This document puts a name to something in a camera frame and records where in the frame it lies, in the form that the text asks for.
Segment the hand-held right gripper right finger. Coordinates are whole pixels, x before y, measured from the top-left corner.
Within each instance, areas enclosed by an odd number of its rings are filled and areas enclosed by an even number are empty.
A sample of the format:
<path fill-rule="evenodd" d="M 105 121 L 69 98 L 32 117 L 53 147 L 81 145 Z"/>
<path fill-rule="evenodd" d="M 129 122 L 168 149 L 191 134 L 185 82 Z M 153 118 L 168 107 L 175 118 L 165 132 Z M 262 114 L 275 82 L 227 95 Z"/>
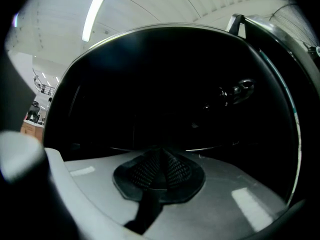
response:
<path fill-rule="evenodd" d="M 145 238 L 243 240 L 285 212 L 285 201 L 278 194 L 235 165 L 197 153 L 179 154 L 203 169 L 203 187 L 185 203 L 163 206 Z"/>

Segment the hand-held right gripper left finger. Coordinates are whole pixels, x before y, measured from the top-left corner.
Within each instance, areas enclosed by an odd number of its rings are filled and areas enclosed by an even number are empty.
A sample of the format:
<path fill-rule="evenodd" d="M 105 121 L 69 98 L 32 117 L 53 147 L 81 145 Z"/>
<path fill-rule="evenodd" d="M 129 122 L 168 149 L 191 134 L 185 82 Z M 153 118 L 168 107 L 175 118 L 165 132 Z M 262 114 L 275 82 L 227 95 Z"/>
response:
<path fill-rule="evenodd" d="M 138 211 L 113 183 L 114 170 L 138 152 L 64 161 L 59 151 L 46 148 L 52 180 L 72 216 L 80 240 L 154 240 L 124 227 Z"/>

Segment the black metal cabinet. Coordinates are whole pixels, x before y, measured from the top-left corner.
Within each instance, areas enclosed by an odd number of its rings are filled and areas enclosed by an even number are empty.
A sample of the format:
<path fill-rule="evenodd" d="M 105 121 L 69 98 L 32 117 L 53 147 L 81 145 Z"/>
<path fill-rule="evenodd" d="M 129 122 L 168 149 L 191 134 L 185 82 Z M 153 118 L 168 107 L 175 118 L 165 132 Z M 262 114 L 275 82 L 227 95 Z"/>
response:
<path fill-rule="evenodd" d="M 232 88 L 255 82 L 233 104 Z M 45 120 L 43 144 L 66 161 L 154 147 L 231 163 L 288 200 L 297 128 L 284 87 L 242 38 L 162 24 L 114 36 L 70 65 Z"/>

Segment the brown counter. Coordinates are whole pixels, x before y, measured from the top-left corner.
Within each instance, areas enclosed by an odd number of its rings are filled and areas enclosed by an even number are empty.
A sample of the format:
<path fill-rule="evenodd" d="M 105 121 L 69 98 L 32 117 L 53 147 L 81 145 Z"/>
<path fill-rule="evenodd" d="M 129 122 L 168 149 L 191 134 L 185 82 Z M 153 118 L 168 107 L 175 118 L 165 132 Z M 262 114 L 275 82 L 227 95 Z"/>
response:
<path fill-rule="evenodd" d="M 42 142 L 44 126 L 34 123 L 29 120 L 24 120 L 20 129 L 22 134 L 35 137 L 38 141 Z"/>

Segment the black office chair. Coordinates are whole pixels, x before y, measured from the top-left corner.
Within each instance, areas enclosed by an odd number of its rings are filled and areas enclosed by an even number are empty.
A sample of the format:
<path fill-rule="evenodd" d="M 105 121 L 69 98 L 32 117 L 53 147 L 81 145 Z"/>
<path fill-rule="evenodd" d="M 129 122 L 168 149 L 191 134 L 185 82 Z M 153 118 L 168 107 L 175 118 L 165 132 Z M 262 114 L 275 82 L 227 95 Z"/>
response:
<path fill-rule="evenodd" d="M 40 109 L 39 103 L 34 100 L 28 110 L 26 120 L 37 124 L 39 120 L 38 113 L 40 112 Z"/>

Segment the metal balcony railing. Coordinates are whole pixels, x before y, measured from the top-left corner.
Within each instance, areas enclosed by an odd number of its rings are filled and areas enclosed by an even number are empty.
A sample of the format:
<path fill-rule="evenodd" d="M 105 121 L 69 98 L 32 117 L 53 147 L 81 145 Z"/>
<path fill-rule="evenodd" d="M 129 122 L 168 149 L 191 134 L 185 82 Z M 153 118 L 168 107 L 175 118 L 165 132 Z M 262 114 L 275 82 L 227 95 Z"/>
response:
<path fill-rule="evenodd" d="M 58 76 L 52 76 L 39 70 L 35 70 L 34 68 L 32 69 L 32 73 L 33 83 L 37 92 L 52 96 L 60 82 L 60 78 Z"/>

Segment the ceiling light strip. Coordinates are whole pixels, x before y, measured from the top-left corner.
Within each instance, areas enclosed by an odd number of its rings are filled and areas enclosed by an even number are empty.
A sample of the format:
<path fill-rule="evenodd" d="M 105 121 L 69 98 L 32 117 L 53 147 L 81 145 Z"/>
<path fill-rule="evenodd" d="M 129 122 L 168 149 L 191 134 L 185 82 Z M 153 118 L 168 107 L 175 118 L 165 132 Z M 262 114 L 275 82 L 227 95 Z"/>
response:
<path fill-rule="evenodd" d="M 89 42 L 90 40 L 92 28 L 103 1 L 104 0 L 92 0 L 90 4 L 82 31 L 82 40 L 84 42 Z"/>

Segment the black round stand base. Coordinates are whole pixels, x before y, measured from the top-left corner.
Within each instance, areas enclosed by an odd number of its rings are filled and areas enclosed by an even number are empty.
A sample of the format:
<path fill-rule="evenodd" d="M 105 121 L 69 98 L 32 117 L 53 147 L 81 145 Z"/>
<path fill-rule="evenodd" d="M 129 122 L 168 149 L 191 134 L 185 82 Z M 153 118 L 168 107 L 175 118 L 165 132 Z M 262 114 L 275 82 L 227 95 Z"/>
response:
<path fill-rule="evenodd" d="M 278 8 L 269 21 L 287 32 L 313 60 L 320 60 L 320 40 L 296 3 Z"/>

